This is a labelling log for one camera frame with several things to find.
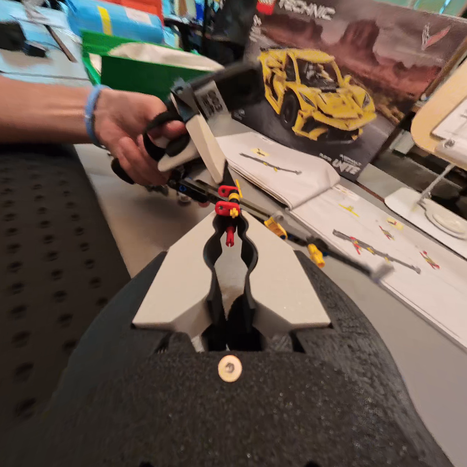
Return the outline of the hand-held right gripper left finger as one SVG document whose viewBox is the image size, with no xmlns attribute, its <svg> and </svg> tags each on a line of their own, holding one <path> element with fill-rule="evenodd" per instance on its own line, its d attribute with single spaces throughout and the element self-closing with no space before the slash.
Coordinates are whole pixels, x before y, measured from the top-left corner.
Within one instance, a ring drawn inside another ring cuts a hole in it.
<svg viewBox="0 0 467 467">
<path fill-rule="evenodd" d="M 220 225 L 208 214 L 166 252 L 132 325 L 181 332 L 205 331 L 225 340 L 226 318 L 215 263 L 222 254 Z"/>
</svg>

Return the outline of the person's left hand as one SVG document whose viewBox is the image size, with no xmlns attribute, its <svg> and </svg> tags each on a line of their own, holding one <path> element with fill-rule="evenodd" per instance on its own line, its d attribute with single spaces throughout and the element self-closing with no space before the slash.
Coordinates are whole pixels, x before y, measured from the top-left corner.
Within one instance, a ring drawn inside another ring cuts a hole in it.
<svg viewBox="0 0 467 467">
<path fill-rule="evenodd" d="M 94 130 L 120 168 L 135 183 L 164 185 L 170 175 L 160 172 L 158 162 L 143 144 L 143 133 L 156 116 L 167 110 L 159 98 L 135 92 L 103 89 L 94 110 Z"/>
</svg>

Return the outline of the person's left forearm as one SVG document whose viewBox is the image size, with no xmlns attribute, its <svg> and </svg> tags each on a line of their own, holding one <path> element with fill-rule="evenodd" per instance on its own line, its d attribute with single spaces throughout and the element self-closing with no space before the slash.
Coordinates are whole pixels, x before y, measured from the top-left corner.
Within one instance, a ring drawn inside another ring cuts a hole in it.
<svg viewBox="0 0 467 467">
<path fill-rule="evenodd" d="M 0 79 L 0 143 L 90 143 L 90 87 Z"/>
</svg>

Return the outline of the lego instruction booklet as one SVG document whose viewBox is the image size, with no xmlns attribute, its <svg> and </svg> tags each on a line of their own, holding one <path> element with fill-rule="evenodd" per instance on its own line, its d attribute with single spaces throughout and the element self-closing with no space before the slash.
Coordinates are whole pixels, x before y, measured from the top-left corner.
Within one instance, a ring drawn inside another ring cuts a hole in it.
<svg viewBox="0 0 467 467">
<path fill-rule="evenodd" d="M 371 270 L 381 287 L 466 349 L 466 261 L 345 188 L 323 159 L 258 133 L 217 137 L 229 166 L 286 207 L 332 250 Z"/>
</svg>

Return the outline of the blue wristband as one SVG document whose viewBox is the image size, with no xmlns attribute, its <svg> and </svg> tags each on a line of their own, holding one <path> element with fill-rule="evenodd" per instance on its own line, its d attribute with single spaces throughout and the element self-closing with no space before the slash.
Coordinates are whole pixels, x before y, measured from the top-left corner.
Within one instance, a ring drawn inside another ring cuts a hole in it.
<svg viewBox="0 0 467 467">
<path fill-rule="evenodd" d="M 95 131 L 95 111 L 98 99 L 102 92 L 110 89 L 111 88 L 109 86 L 102 84 L 93 86 L 88 94 L 84 107 L 84 125 L 86 135 L 88 136 L 90 143 L 101 149 L 105 149 L 105 146 L 99 141 Z"/>
</svg>

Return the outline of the long grey lego beam assembly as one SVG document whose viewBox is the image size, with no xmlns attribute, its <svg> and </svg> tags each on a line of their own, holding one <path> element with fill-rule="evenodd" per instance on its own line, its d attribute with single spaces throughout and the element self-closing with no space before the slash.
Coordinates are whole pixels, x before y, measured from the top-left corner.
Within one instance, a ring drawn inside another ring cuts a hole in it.
<svg viewBox="0 0 467 467">
<path fill-rule="evenodd" d="M 226 168 L 223 182 L 226 182 L 226 184 L 221 185 L 236 184 L 241 190 L 239 182 L 232 178 L 228 168 Z M 219 200 L 218 188 L 221 185 L 208 184 L 203 181 L 195 181 L 187 177 L 184 171 L 175 170 L 167 183 L 170 188 L 174 189 L 178 193 L 185 195 L 201 204 L 211 203 L 215 206 L 216 202 Z M 346 264 L 365 274 L 375 283 L 381 282 L 383 278 L 387 277 L 394 271 L 394 267 L 392 266 L 391 262 L 385 262 L 382 265 L 371 269 L 330 248 L 324 239 L 320 236 L 307 236 L 306 238 L 301 238 L 292 232 L 287 231 L 284 229 L 286 222 L 284 220 L 283 211 L 277 211 L 276 213 L 269 215 L 262 211 L 258 206 L 249 203 L 242 198 L 240 199 L 240 208 L 245 209 L 250 214 L 253 214 L 254 218 L 263 222 L 268 230 L 272 231 L 272 233 L 274 233 L 282 240 L 292 240 L 293 242 L 296 242 L 302 246 L 306 245 L 310 260 L 319 268 L 324 267 L 324 258 L 329 256 L 330 258 L 338 260 L 341 263 Z"/>
</svg>

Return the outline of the black device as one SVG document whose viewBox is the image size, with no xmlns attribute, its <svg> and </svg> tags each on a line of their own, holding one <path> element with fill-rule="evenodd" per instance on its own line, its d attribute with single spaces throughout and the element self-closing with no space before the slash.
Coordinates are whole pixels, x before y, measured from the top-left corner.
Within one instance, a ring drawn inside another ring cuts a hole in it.
<svg viewBox="0 0 467 467">
<path fill-rule="evenodd" d="M 46 58 L 48 50 L 42 44 L 26 39 L 23 29 L 17 21 L 0 22 L 0 49 L 22 52 L 27 56 Z"/>
</svg>

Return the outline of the light blue package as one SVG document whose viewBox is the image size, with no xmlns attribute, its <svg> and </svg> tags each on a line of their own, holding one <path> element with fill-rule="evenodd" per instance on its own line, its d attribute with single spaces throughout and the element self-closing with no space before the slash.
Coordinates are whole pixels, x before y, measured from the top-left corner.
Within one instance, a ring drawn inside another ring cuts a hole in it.
<svg viewBox="0 0 467 467">
<path fill-rule="evenodd" d="M 64 8 L 72 32 L 79 37 L 94 32 L 165 44 L 164 26 L 156 15 L 106 1 L 66 0 Z"/>
</svg>

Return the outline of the white document stand wooden board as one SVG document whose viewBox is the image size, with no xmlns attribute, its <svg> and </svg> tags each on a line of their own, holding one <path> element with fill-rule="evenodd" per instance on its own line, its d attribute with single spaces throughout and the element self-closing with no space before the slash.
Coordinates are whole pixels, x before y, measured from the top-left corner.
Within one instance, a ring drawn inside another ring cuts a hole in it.
<svg viewBox="0 0 467 467">
<path fill-rule="evenodd" d="M 422 192 L 400 188 L 384 199 L 386 207 L 463 259 L 467 257 L 466 220 L 432 200 L 434 188 L 454 168 L 467 169 L 466 60 L 424 103 L 412 120 L 416 146 L 447 162 Z"/>
</svg>

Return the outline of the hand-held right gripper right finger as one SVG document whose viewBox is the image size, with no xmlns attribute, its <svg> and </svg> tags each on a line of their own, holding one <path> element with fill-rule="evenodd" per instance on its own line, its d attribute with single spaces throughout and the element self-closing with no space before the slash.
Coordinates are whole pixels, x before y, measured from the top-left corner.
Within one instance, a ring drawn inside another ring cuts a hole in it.
<svg viewBox="0 0 467 467">
<path fill-rule="evenodd" d="M 297 333 L 325 329 L 331 320 L 295 250 L 242 212 L 238 224 L 244 289 L 229 311 L 229 348 L 304 352 Z"/>
</svg>

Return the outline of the red yellow black lego assembly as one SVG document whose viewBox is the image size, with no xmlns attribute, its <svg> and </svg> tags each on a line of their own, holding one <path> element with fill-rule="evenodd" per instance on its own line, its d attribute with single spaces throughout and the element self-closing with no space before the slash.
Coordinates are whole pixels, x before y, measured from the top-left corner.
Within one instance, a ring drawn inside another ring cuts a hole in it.
<svg viewBox="0 0 467 467">
<path fill-rule="evenodd" d="M 238 220 L 241 214 L 240 199 L 242 193 L 239 187 L 235 185 L 221 185 L 218 188 L 219 200 L 215 204 L 215 213 L 218 217 L 224 217 L 225 234 L 227 247 L 234 246 L 235 233 Z"/>
</svg>

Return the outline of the black lego set box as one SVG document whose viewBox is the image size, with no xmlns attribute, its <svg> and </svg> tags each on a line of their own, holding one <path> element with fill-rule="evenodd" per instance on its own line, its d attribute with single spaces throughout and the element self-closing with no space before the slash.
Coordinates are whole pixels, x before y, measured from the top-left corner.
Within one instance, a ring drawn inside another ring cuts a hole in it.
<svg viewBox="0 0 467 467">
<path fill-rule="evenodd" d="M 466 47 L 466 19 L 370 0 L 258 1 L 264 97 L 232 117 L 356 180 Z"/>
</svg>

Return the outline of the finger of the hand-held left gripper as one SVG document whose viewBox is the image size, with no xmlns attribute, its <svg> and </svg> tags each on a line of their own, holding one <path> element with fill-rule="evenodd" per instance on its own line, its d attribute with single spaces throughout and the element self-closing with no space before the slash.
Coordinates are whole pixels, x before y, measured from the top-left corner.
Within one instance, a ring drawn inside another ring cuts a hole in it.
<svg viewBox="0 0 467 467">
<path fill-rule="evenodd" d="M 185 127 L 213 181 L 223 184 L 225 155 L 207 121 L 202 114 L 196 114 L 185 123 Z"/>
</svg>

